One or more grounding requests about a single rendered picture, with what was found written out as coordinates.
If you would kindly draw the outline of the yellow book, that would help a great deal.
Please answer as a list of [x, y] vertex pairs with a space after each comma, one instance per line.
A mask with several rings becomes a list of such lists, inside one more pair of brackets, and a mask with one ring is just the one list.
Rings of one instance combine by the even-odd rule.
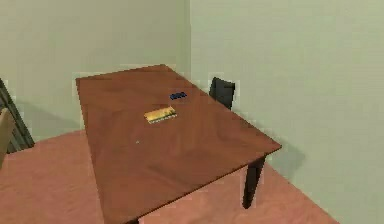
[[166, 120], [176, 116], [177, 116], [176, 110], [172, 106], [161, 108], [161, 109], [147, 112], [144, 114], [144, 118], [150, 124], [157, 123], [162, 120]]

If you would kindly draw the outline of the black chair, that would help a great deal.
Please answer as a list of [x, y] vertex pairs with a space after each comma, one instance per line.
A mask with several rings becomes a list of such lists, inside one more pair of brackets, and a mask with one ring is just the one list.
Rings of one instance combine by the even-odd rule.
[[214, 77], [211, 82], [209, 95], [216, 101], [231, 109], [235, 93], [235, 84]]

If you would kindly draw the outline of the brown wooden table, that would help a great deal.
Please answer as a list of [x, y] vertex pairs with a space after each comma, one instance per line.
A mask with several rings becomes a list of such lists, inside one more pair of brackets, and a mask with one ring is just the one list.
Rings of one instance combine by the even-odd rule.
[[[164, 64], [76, 84], [105, 224], [138, 224], [241, 168], [248, 206], [266, 156], [281, 147]], [[171, 100], [177, 92], [187, 96]], [[176, 117], [144, 118], [169, 106]]]

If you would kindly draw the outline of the dark slatted furniture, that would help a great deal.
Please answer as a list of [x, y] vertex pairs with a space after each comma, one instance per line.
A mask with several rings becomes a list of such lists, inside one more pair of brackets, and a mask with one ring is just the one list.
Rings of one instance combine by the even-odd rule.
[[31, 148], [35, 142], [25, 125], [20, 113], [14, 104], [3, 80], [0, 78], [0, 109], [8, 108], [15, 121], [15, 128], [11, 135], [11, 140], [7, 148], [7, 153], [22, 151]]

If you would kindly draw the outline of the tan wooden furniture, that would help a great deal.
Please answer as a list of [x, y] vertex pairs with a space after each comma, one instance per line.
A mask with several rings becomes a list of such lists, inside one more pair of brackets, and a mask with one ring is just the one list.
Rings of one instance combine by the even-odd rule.
[[0, 169], [2, 168], [14, 128], [15, 121], [10, 110], [3, 108], [0, 112]]

